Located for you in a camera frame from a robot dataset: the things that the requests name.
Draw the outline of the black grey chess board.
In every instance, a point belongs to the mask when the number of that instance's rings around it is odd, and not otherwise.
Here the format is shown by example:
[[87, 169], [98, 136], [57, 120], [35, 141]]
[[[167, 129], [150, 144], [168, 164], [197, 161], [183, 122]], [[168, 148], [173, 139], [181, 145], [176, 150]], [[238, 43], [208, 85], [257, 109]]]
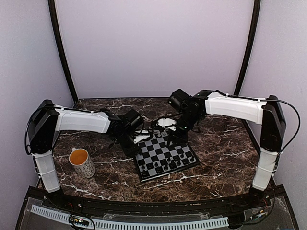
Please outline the black grey chess board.
[[[173, 144], [167, 147], [167, 138], [167, 131], [155, 130], [151, 139], [138, 143], [141, 153], [134, 157], [134, 162], [140, 182], [144, 183], [200, 164], [197, 155], [189, 144]], [[190, 162], [192, 156], [195, 158], [194, 162]], [[184, 165], [183, 159], [188, 159], [189, 164]], [[168, 170], [165, 171], [164, 164], [166, 162], [168, 163]], [[143, 170], [147, 171], [146, 176], [142, 175]]]

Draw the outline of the black knight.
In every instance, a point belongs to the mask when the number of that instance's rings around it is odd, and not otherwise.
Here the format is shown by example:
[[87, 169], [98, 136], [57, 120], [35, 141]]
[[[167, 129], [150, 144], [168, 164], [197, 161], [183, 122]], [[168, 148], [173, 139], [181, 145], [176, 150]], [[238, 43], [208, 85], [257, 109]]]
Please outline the black knight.
[[189, 164], [188, 159], [183, 159], [182, 162], [183, 162], [184, 165]]

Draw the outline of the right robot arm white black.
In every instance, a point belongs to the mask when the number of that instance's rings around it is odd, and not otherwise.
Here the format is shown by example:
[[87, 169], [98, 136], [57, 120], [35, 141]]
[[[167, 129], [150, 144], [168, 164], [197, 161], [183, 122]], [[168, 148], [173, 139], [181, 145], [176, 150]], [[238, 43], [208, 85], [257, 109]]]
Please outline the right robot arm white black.
[[262, 202], [262, 191], [266, 190], [277, 170], [279, 157], [285, 148], [283, 138], [286, 121], [280, 105], [282, 101], [274, 95], [251, 98], [229, 95], [219, 90], [201, 90], [191, 96], [177, 89], [168, 98], [168, 103], [181, 114], [175, 129], [170, 132], [170, 142], [176, 144], [186, 143], [188, 133], [206, 115], [224, 115], [261, 126], [260, 158], [251, 186], [253, 191], [245, 196], [245, 204], [255, 208]]

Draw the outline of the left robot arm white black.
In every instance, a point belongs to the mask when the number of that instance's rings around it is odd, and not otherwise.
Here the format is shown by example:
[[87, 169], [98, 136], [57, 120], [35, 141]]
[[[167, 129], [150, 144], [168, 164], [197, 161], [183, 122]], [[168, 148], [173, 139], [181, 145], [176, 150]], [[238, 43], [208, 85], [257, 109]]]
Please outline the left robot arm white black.
[[67, 108], [44, 100], [32, 113], [26, 125], [24, 148], [35, 162], [36, 173], [49, 192], [49, 201], [57, 209], [63, 209], [68, 199], [60, 191], [52, 157], [56, 132], [88, 131], [109, 135], [122, 147], [127, 157], [140, 153], [138, 142], [150, 137], [148, 131], [137, 128], [143, 124], [141, 115], [131, 109], [124, 115], [116, 115], [107, 109], [85, 111]]

